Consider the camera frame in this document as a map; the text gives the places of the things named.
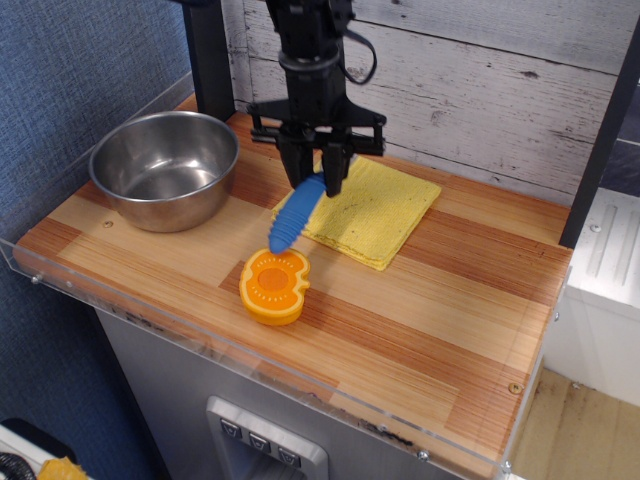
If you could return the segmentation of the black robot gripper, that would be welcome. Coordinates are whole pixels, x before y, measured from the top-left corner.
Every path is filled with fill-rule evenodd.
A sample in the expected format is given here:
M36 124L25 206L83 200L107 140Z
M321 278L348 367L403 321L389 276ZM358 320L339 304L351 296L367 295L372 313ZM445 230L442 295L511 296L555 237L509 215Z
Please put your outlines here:
M277 143L281 135L292 138L295 143L281 141L278 148L293 189L314 173L313 149L323 147L326 195L335 197L348 176L354 153L384 153L382 129L386 117L347 97L343 50L332 49L328 55L314 59L281 52L278 61L285 72L288 97L248 107L253 120L252 139Z

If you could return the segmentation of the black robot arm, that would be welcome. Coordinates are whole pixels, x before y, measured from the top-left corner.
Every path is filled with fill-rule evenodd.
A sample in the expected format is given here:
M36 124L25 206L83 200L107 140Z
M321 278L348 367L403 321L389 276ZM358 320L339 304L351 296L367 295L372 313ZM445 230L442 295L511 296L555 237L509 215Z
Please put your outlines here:
M350 1L269 1L267 7L281 41L278 61L287 97L248 107L252 138L276 145L294 188L314 173L319 150L326 194L334 197L354 155L384 153L386 117L354 104L346 92L348 81L368 83L377 63L364 79L354 78L345 64L343 40L374 47L348 28L355 18Z

